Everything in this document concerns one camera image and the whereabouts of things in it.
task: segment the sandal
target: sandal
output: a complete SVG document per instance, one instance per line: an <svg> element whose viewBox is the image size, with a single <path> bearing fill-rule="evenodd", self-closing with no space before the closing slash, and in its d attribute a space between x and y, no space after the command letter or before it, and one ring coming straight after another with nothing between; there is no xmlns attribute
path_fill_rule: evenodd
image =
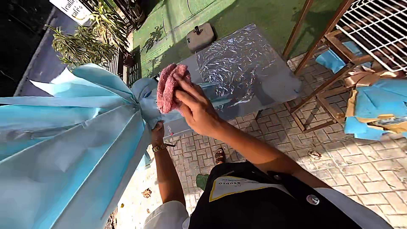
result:
<svg viewBox="0 0 407 229"><path fill-rule="evenodd" d="M218 149L215 152L215 163L217 165L221 164L221 163L225 163L225 159L226 159L226 156L225 156L225 152L223 151L223 149L222 148Z"/></svg>

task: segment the button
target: button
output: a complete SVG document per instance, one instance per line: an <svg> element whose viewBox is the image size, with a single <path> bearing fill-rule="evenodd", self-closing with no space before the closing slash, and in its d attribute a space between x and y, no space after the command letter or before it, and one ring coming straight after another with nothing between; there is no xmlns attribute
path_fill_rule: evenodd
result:
<svg viewBox="0 0 407 229"><path fill-rule="evenodd" d="M314 195L308 195L306 197L306 200L308 201L308 203L312 204L312 205L318 205L319 204L319 199L318 197L314 196Z"/></svg>

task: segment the wrist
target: wrist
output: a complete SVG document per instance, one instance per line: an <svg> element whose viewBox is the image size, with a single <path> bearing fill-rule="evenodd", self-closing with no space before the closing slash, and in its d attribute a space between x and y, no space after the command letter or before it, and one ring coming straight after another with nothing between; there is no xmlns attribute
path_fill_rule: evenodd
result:
<svg viewBox="0 0 407 229"><path fill-rule="evenodd" d="M230 131L231 128L235 128L234 126L230 125L226 121L222 121L219 123L218 128L215 130L213 137L215 139L223 141L223 138L228 132Z"/></svg>
<svg viewBox="0 0 407 229"><path fill-rule="evenodd" d="M154 140L154 141L151 142L151 144L153 145L153 147L154 146L159 146L159 145L164 144L164 141L162 139L161 140Z"/></svg>

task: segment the sign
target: sign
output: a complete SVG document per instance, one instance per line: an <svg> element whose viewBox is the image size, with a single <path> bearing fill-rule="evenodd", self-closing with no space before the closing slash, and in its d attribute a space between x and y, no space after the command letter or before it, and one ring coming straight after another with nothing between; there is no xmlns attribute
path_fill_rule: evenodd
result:
<svg viewBox="0 0 407 229"><path fill-rule="evenodd" d="M50 0L50 2L79 25L89 20L91 12L79 0Z"/></svg>

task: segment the pink towel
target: pink towel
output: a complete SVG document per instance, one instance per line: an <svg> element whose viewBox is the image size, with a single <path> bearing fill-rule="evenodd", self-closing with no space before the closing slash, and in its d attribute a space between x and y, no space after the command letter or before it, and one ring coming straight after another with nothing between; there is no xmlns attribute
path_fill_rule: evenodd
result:
<svg viewBox="0 0 407 229"><path fill-rule="evenodd" d="M191 83L191 75L188 71L188 66L180 64L170 64L164 68L160 74L160 80L157 86L157 106L161 113L168 113L171 110L179 109L181 101L174 96L175 90L178 88L178 83L174 78L174 73L184 78L187 83Z"/></svg>

